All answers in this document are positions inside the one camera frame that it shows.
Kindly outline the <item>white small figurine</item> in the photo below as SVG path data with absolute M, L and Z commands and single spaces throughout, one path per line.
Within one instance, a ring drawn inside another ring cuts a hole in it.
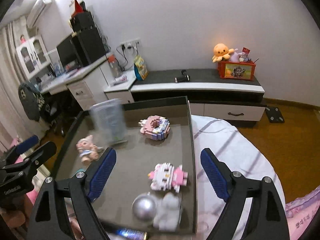
M 174 232 L 181 221 L 181 200 L 173 193 L 167 193 L 157 202 L 157 211 L 153 219 L 153 227 L 159 231 Z

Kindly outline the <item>clear plastic box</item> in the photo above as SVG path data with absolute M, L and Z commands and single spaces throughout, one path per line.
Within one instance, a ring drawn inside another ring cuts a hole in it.
M 127 129 L 120 99 L 97 103 L 89 109 L 89 113 L 96 129 L 99 130 L 108 145 L 126 141 Z

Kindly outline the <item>black floor scale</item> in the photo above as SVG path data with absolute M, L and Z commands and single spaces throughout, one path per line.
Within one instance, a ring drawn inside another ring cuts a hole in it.
M 266 106 L 265 113 L 270 123 L 284 123 L 285 120 L 278 107 Z

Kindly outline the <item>air conditioner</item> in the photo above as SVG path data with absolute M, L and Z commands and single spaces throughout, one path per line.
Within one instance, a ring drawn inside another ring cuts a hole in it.
M 41 14 L 52 4 L 52 1 L 53 0 L 36 0 L 27 17 L 27 27 L 29 29 L 35 26 Z

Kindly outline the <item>blue labelled flat box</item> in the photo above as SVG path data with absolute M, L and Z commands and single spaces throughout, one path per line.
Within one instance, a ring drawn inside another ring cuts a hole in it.
M 147 240 L 148 239 L 148 234 L 146 232 L 126 229 L 126 228 L 116 229 L 114 231 L 114 234 L 130 240 Z

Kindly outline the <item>red toy storage box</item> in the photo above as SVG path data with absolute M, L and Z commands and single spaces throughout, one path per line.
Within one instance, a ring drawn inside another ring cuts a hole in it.
M 256 65 L 249 62 L 221 61 L 217 65 L 219 76 L 222 79 L 253 81 Z

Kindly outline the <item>orange octopus plush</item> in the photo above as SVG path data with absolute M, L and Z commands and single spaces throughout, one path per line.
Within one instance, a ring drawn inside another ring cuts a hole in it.
M 234 49 L 229 49 L 224 43 L 218 43 L 214 47 L 213 53 L 212 62 L 216 63 L 229 60 L 234 53 Z

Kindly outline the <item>low tv cabinet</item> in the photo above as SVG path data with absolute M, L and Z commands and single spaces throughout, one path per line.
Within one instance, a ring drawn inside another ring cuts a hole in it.
M 222 79 L 215 69 L 189 69 L 190 80 L 176 82 L 182 77 L 180 70 L 149 72 L 138 81 L 134 73 L 129 81 L 106 87 L 108 99 L 119 98 L 123 103 L 185 96 L 193 115 L 211 116 L 253 126 L 263 116 L 266 108 L 265 91 L 257 79 L 252 81 Z

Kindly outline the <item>pink white brick toy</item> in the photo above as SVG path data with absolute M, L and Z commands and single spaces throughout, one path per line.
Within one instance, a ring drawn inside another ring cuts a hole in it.
M 138 124 L 140 133 L 151 140 L 162 141 L 170 133 L 170 122 L 163 116 L 151 115 L 147 119 L 140 120 Z

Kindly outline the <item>pink kitty brick figure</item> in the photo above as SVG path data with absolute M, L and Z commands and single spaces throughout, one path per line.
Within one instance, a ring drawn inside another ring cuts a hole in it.
M 174 190 L 179 193 L 180 188 L 188 183 L 188 173 L 183 170 L 183 165 L 175 167 L 171 163 L 157 164 L 148 174 L 148 178 L 153 191 Z

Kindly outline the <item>black computer monitor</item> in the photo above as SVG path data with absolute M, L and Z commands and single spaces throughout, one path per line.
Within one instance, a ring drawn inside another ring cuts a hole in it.
M 63 68 L 66 69 L 68 65 L 72 69 L 82 67 L 71 34 L 61 41 L 56 48 Z

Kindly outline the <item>wall power socket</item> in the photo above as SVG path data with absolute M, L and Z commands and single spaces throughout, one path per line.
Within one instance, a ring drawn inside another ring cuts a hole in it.
M 135 38 L 131 40 L 127 40 L 120 43 L 121 49 L 132 49 L 138 46 L 141 43 L 140 38 Z

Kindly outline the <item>black office chair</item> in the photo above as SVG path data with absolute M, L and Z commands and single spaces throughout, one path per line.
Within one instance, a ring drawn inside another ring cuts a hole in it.
M 46 93 L 43 96 L 44 105 L 41 107 L 40 117 L 50 124 L 56 135 L 65 137 L 79 112 L 82 111 L 81 107 L 68 90 L 54 95 Z

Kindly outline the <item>white wall cabinet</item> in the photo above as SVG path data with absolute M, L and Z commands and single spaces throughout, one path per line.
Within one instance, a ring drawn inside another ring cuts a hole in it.
M 16 52 L 28 80 L 52 63 L 41 35 L 23 42 L 16 48 Z

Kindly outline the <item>white desk with drawers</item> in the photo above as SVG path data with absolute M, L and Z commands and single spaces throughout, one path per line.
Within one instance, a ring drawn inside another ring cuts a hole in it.
M 104 55 L 87 67 L 55 78 L 46 88 L 41 89 L 41 93 L 55 95 L 68 90 L 80 107 L 87 111 L 93 105 L 107 100 L 104 89 L 108 86 L 108 66 L 107 57 Z

